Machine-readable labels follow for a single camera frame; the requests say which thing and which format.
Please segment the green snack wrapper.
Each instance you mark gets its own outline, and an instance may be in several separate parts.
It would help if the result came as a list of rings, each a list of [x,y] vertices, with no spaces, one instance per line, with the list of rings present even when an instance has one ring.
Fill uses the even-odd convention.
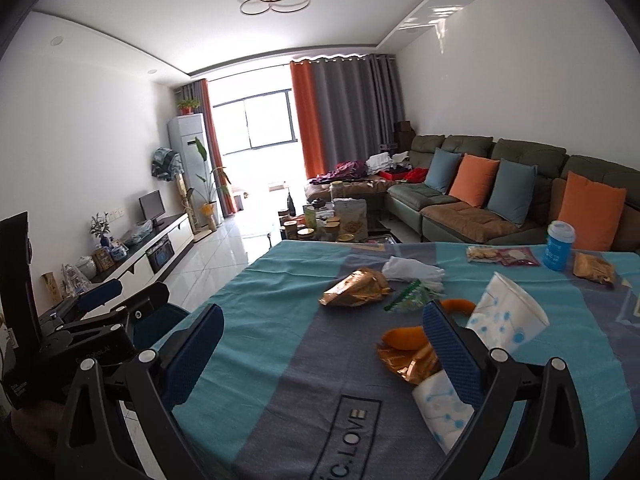
[[[436,292],[424,285],[420,280],[409,284],[388,306],[386,312],[411,312],[422,310],[430,301],[437,298]]]

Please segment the gold snack wrapper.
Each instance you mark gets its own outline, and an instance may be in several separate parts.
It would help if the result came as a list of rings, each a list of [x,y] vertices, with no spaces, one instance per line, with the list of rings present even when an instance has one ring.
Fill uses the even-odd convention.
[[[380,271],[360,268],[326,290],[319,304],[323,307],[359,307],[383,300],[391,291]]]

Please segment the blue cushion right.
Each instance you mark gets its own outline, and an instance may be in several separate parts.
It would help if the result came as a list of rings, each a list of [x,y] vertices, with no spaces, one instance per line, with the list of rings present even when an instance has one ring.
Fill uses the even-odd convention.
[[[487,209],[518,228],[525,223],[533,199],[537,166],[500,160]]]

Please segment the blue lidded cup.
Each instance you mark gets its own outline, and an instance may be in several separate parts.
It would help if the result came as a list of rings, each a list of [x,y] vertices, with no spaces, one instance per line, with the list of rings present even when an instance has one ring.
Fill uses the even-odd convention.
[[[547,245],[542,259],[544,265],[553,271],[563,272],[575,240],[575,229],[569,223],[552,221],[548,225]]]

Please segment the green sectional sofa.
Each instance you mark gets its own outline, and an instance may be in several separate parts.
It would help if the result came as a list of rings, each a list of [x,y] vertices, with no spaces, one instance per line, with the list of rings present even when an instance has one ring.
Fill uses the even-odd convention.
[[[432,242],[542,244],[570,222],[582,249],[638,252],[639,173],[565,148],[490,136],[416,136],[398,172],[311,180],[307,200],[362,198]]]

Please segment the small black monitor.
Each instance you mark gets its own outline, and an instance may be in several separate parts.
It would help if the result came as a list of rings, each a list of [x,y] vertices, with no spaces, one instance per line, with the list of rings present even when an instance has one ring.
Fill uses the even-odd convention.
[[[160,218],[166,212],[162,196],[159,190],[145,194],[139,198],[140,208],[145,220],[151,221],[152,226],[156,228]]]

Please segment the orange cushion far right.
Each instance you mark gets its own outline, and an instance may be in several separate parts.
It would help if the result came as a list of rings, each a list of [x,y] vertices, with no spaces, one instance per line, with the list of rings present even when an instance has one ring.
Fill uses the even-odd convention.
[[[558,219],[575,231],[574,248],[606,252],[613,244],[627,191],[570,171]]]

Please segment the white tv cabinet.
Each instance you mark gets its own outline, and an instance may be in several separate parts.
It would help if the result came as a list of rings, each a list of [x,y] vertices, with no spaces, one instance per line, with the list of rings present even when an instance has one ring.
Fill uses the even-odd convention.
[[[160,242],[169,242],[174,254],[160,266],[152,266],[149,254],[151,249]],[[142,242],[131,248],[128,257],[114,264],[106,271],[96,274],[91,280],[93,285],[99,285],[111,280],[120,281],[122,292],[115,298],[108,300],[95,311],[88,314],[88,318],[105,313],[121,301],[140,292],[146,286],[161,281],[166,274],[181,260],[184,254],[193,246],[194,234],[187,214],[175,214],[165,217],[157,229]]]

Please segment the brown snack packet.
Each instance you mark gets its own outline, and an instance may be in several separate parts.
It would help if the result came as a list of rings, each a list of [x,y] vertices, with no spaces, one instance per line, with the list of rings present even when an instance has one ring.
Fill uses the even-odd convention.
[[[573,274],[576,278],[606,286],[613,286],[615,282],[614,266],[599,256],[585,252],[576,252]]]

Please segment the orange cushion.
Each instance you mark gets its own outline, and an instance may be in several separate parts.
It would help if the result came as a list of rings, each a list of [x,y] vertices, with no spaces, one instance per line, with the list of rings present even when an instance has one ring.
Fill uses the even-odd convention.
[[[613,244],[627,191],[570,171],[558,219],[575,231],[574,248],[606,252]]]
[[[499,165],[495,159],[465,154],[448,194],[471,207],[480,208],[485,203]]]

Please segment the orange cushion left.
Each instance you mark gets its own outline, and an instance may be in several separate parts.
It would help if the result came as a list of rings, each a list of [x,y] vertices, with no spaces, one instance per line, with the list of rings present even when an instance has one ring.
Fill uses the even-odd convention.
[[[448,194],[471,207],[480,208],[485,203],[499,165],[495,159],[465,154]]]

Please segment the blue cushion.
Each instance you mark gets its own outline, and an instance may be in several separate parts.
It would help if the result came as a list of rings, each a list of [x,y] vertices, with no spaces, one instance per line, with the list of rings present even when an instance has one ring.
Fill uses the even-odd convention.
[[[446,194],[457,174],[462,155],[436,148],[424,183],[435,191]]]
[[[525,223],[533,199],[537,166],[500,160],[487,209],[518,228]]]

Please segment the white blue paper cup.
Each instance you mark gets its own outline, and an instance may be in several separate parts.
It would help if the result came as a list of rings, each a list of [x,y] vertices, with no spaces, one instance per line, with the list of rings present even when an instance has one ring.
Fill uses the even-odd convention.
[[[495,272],[474,308],[469,328],[488,349],[513,353],[550,326],[548,315],[520,285]]]

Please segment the white tissue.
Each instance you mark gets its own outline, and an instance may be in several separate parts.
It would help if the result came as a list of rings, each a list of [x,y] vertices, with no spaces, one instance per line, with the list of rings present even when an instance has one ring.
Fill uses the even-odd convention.
[[[416,259],[391,256],[382,267],[387,281],[419,283],[433,292],[444,291],[445,271]]]

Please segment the cracker packet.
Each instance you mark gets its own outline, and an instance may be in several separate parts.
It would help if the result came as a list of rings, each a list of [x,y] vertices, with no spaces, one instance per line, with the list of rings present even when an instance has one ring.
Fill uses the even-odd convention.
[[[502,266],[540,266],[540,262],[528,247],[495,248],[469,246],[466,260],[476,263],[497,263]]]

